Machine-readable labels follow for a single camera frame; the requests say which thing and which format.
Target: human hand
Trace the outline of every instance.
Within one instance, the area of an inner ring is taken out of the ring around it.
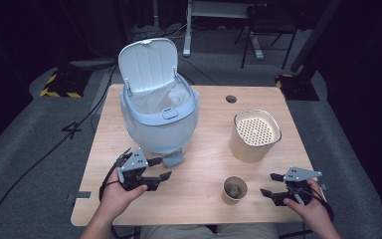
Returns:
[[[107,180],[100,205],[81,238],[109,238],[113,220],[128,207],[129,203],[141,196],[146,190],[147,185],[142,185],[133,190],[125,191],[119,183],[117,170],[114,170]]]
[[[117,170],[114,170],[107,180],[100,206],[97,209],[97,211],[101,211],[110,222],[119,216],[128,207],[129,203],[147,190],[147,185],[141,185],[133,190],[125,191],[118,181]]]
[[[318,183],[312,179],[309,179],[308,185],[316,192],[320,192]],[[327,210],[321,202],[312,198],[307,205],[300,205],[291,199],[285,198],[284,204],[296,212],[306,225],[315,232],[320,238],[340,238],[336,229],[330,221]]]

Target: person's right hand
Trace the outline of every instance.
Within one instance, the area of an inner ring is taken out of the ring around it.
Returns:
[[[316,181],[309,179],[307,182],[316,192],[319,193],[321,191]],[[340,238],[330,221],[327,210],[315,198],[312,198],[307,205],[300,205],[291,199],[285,198],[284,204],[299,214],[309,229],[320,238]]]

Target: white basket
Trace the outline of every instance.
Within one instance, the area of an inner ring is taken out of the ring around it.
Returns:
[[[281,138],[281,129],[268,112],[245,111],[235,115],[230,149],[239,160],[256,162]]]

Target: wire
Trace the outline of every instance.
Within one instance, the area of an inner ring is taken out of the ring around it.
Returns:
[[[111,68],[115,62],[116,62],[117,58],[113,58],[111,59],[110,62],[107,62],[107,63],[101,63],[101,64],[93,64],[93,65],[82,65],[81,63],[79,63],[79,61],[74,61],[74,62],[71,62],[71,65],[73,65],[75,68],[79,69],[79,71],[82,71],[82,72],[85,72],[85,71],[98,71],[98,70],[103,70],[103,69],[106,69],[106,68]]]
[[[65,8],[62,1],[58,0],[58,2],[61,5],[62,9],[64,10],[65,15],[67,15],[68,19],[70,20],[70,23],[74,27],[74,30],[76,30],[77,35],[80,37],[80,39],[83,41],[83,43],[86,44],[86,46],[89,48],[89,50],[91,50],[93,53],[95,53],[96,55],[101,56],[101,57],[113,57],[113,56],[108,56],[108,55],[102,54],[102,53],[98,52],[97,50],[95,50],[94,48],[92,48],[90,46],[90,44],[86,41],[86,39],[83,37],[83,35],[80,33],[79,28],[74,23],[73,18],[70,16],[70,13],[68,12],[67,8]]]
[[[318,200],[321,205],[327,210],[327,213],[328,213],[328,216],[330,217],[330,221],[333,221],[334,219],[334,213],[333,213],[333,210],[330,206],[330,204],[328,204],[323,198],[322,196],[317,192],[315,191],[312,187],[310,188],[313,192],[315,192],[315,194],[317,195],[314,195],[312,194],[311,192],[308,192],[304,189],[300,189],[300,188],[294,188],[292,186],[286,186],[286,188],[291,191],[292,193],[294,194],[298,194],[299,192],[302,192],[304,194],[307,194],[309,196],[311,196],[312,198]],[[298,232],[293,232],[293,233],[289,233],[289,234],[286,234],[286,235],[282,235],[280,236],[281,239],[284,239],[284,238],[288,238],[288,237],[294,237],[294,236],[300,236],[300,235],[303,235],[303,238],[305,238],[305,234],[308,234],[308,233],[312,233],[312,230],[308,229],[308,230],[305,230],[305,224],[302,223],[302,231],[298,231]]]
[[[104,178],[103,182],[101,183],[101,187],[98,189],[98,200],[99,201],[101,201],[101,199],[103,198],[104,190],[106,189],[106,187],[108,185],[110,185],[112,183],[120,183],[119,180],[113,181],[110,183],[107,183],[107,181],[109,180],[110,175],[113,173],[113,171],[119,166],[119,163],[123,159],[131,157],[132,153],[129,152],[130,150],[131,150],[131,148],[127,149],[123,154],[121,154],[120,157],[113,164],[113,166],[110,168],[109,172],[107,173],[106,177]],[[110,225],[110,233],[116,239],[128,239],[128,238],[131,238],[131,237],[134,237],[134,236],[137,236],[140,234],[139,232],[133,232],[133,233],[126,235],[126,236],[119,236],[119,235],[117,235],[116,230],[114,229],[113,225]]]
[[[117,67],[117,64],[115,64],[113,66],[113,69],[110,68],[109,71],[107,72],[107,74],[109,75],[109,80],[107,81],[107,84],[109,86],[111,85],[111,79],[112,79],[114,70],[116,70],[116,67]],[[106,91],[103,93],[102,97],[105,96],[105,94],[107,93],[107,89],[108,89],[108,86],[106,86]],[[95,109],[95,112],[93,113],[92,119],[90,120],[90,124],[92,125],[92,130],[94,133],[96,133],[96,129],[95,129],[95,126],[93,125],[93,120],[95,119],[96,113],[99,111],[101,106],[102,106],[102,101],[100,102],[100,104],[98,104],[98,107]]]
[[[195,17],[194,19],[191,19],[191,22],[190,22],[190,24],[192,23],[192,22],[194,22],[194,20],[195,19],[197,19],[198,17]],[[170,37],[173,37],[173,36],[175,36],[175,34],[177,34],[180,30],[182,30],[184,27],[186,27],[186,26],[188,26],[188,23],[187,24],[184,24],[182,27],[180,27],[178,30],[176,30],[176,32],[174,32],[172,35],[170,35]]]
[[[302,231],[305,231],[305,223],[304,222],[302,222]]]
[[[170,32],[168,32],[167,30],[160,30],[160,29],[157,31],[135,32],[134,37],[133,37],[133,41],[138,42],[141,40],[152,39],[152,38],[177,39],[177,38],[185,37],[185,35],[184,36],[178,36],[178,37],[167,36],[167,35],[174,35],[178,31],[180,31],[181,28],[176,29],[176,30],[171,30]],[[155,32],[155,34],[153,34],[152,36],[147,35],[147,33],[152,33],[152,32]]]
[[[192,65],[190,62],[188,62],[187,60],[183,59],[183,58],[179,58],[180,60],[188,63],[191,67],[193,67],[195,70],[197,70],[199,73],[201,73],[202,75],[204,75],[206,78],[208,78],[210,81],[212,81],[215,85],[217,86],[220,86],[219,83],[217,83],[215,80],[213,80],[212,78],[210,78],[209,76],[207,76],[207,74],[203,73],[200,69],[196,68],[194,65]]]
[[[112,72],[111,72],[111,75],[109,77],[109,81],[111,82],[111,77],[113,76],[113,72],[114,70],[116,69],[113,68]],[[106,89],[104,90],[105,92],[107,92],[108,90],[108,87],[109,87],[109,84],[107,84],[106,86]],[[35,162],[29,169],[27,169],[12,185],[11,187],[5,192],[5,194],[2,196],[1,200],[0,200],[0,207],[2,205],[2,203],[5,201],[5,199],[7,198],[7,196],[9,195],[9,193],[15,188],[15,186],[17,186],[17,184],[31,171],[33,170],[37,165],[39,165],[39,163],[41,163],[43,160],[45,160],[53,151],[55,151],[69,136],[71,136],[72,133],[74,133],[76,131],[76,129],[92,114],[92,112],[94,112],[96,109],[97,109],[97,106],[102,102],[102,100],[104,99],[105,97],[105,94],[103,94],[103,96],[100,98],[100,100],[98,101],[98,103],[95,105],[95,107],[79,122],[79,123],[75,123],[74,124],[74,128],[71,132],[67,133],[67,135],[65,135],[54,147],[52,147],[44,156],[42,156],[37,162]]]
[[[183,73],[180,73],[179,71],[178,71],[178,73],[179,73],[182,77],[184,77],[186,80],[188,80],[188,81],[191,83],[191,85],[195,86],[195,83],[194,83],[189,77],[185,76]]]

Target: wooden table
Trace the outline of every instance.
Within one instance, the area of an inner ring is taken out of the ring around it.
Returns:
[[[78,199],[72,223],[85,226],[98,206],[98,188],[119,155],[129,147],[138,148],[125,129],[120,112],[122,85],[109,88],[95,134],[80,191],[90,191],[88,199]],[[276,207],[260,188],[286,191],[285,184],[272,181],[270,173],[285,174],[290,166],[312,169],[285,99],[277,88],[195,86],[200,95],[198,125],[190,140],[185,160],[166,168],[159,164],[144,175],[172,170],[169,180],[157,191],[145,192],[116,218],[116,225],[221,224],[245,222],[293,222],[300,218],[287,207]],[[235,96],[230,104],[226,96]],[[244,110],[265,110],[272,114],[283,137],[263,160],[244,163],[229,149],[235,114]],[[237,175],[247,181],[246,197],[234,205],[222,200],[224,180]]]

